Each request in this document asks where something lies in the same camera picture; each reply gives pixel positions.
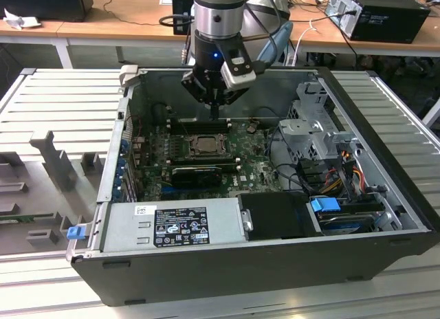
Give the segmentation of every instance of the black computer tower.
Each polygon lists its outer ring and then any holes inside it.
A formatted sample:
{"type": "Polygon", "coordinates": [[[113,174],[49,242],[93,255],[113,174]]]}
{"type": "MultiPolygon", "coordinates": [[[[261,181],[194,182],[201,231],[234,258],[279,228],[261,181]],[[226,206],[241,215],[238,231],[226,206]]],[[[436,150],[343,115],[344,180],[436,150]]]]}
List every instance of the black computer tower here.
{"type": "Polygon", "coordinates": [[[415,0],[329,0],[325,14],[352,41],[412,43],[430,8],[415,0]]]}
{"type": "Polygon", "coordinates": [[[60,21],[84,21],[93,0],[0,0],[0,16],[4,9],[20,17],[37,17],[60,21]]]}

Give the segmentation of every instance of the white cable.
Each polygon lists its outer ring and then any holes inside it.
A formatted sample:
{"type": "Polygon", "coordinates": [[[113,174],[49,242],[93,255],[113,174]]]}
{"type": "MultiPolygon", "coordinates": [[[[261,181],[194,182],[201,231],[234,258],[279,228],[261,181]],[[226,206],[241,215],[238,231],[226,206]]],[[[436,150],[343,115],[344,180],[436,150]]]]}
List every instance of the white cable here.
{"type": "MultiPolygon", "coordinates": [[[[329,18],[333,18],[333,17],[340,17],[340,16],[342,16],[343,14],[339,14],[339,13],[337,13],[337,14],[332,14],[332,15],[329,15],[327,18],[325,18],[325,19],[329,19],[329,18]]],[[[318,31],[311,23],[313,22],[313,21],[316,21],[315,19],[310,19],[309,20],[309,25],[310,25],[310,27],[308,27],[304,32],[302,32],[302,34],[301,34],[301,36],[300,36],[300,38],[298,39],[298,43],[296,44],[296,49],[295,49],[295,52],[294,52],[294,60],[293,60],[293,62],[291,63],[291,66],[292,67],[295,67],[295,65],[296,65],[296,60],[298,59],[298,48],[300,47],[300,43],[301,43],[301,39],[303,39],[303,36],[304,35],[306,35],[306,33],[309,31],[309,30],[314,30],[314,31],[318,31]]]]}
{"type": "Polygon", "coordinates": [[[306,33],[309,30],[317,31],[317,29],[311,24],[312,21],[313,21],[313,19],[309,20],[310,27],[308,27],[304,32],[302,32],[300,38],[298,39],[298,43],[296,44],[296,49],[295,49],[295,52],[294,52],[294,61],[291,63],[292,67],[295,67],[295,65],[296,65],[296,60],[298,59],[298,48],[300,47],[301,39],[303,39],[303,36],[306,35],[306,33]]]}

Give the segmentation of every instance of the computer tower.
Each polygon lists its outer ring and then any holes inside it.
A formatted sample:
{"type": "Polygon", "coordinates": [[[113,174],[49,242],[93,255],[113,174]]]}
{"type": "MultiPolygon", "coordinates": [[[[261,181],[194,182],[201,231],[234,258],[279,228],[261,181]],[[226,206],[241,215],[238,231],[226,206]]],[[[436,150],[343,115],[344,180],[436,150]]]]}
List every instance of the computer tower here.
{"type": "Polygon", "coordinates": [[[329,0],[325,10],[350,40],[389,43],[412,43],[429,13],[415,0],[329,0]]]}

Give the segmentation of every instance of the barcode sticker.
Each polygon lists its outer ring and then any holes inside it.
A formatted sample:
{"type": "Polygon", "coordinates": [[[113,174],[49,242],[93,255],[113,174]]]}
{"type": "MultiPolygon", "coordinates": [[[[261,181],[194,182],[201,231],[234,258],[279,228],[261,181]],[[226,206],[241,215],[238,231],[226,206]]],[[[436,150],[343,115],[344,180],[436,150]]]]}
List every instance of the barcode sticker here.
{"type": "Polygon", "coordinates": [[[157,206],[135,206],[135,215],[154,215],[157,206]]]}

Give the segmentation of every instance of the workbench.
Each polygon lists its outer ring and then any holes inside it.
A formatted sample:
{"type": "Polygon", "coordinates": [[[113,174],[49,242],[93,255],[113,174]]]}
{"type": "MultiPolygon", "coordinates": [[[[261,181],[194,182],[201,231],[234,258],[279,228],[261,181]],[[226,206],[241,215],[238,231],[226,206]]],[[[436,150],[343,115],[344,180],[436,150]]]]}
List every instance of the workbench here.
{"type": "MultiPolygon", "coordinates": [[[[172,47],[181,48],[185,36],[175,36],[171,27],[158,24],[159,18],[172,14],[169,5],[160,5],[159,0],[93,0],[93,8],[85,22],[69,23],[43,21],[43,26],[24,29],[12,29],[6,23],[0,23],[0,43],[46,44],[55,46],[64,68],[72,68],[69,47],[72,45],[99,45],[116,47],[118,60],[124,61],[122,47],[172,47]],[[118,18],[142,23],[137,25],[121,22],[118,18]]],[[[323,17],[315,7],[296,6],[291,9],[291,20],[310,20],[323,17]]],[[[341,33],[330,20],[313,24],[318,31],[310,31],[302,38],[300,51],[322,53],[345,53],[352,51],[345,43],[341,33]]],[[[295,23],[291,39],[294,43],[308,23],[295,23]]],[[[440,56],[440,17],[428,17],[412,44],[351,42],[358,54],[391,56],[440,56]]]]}

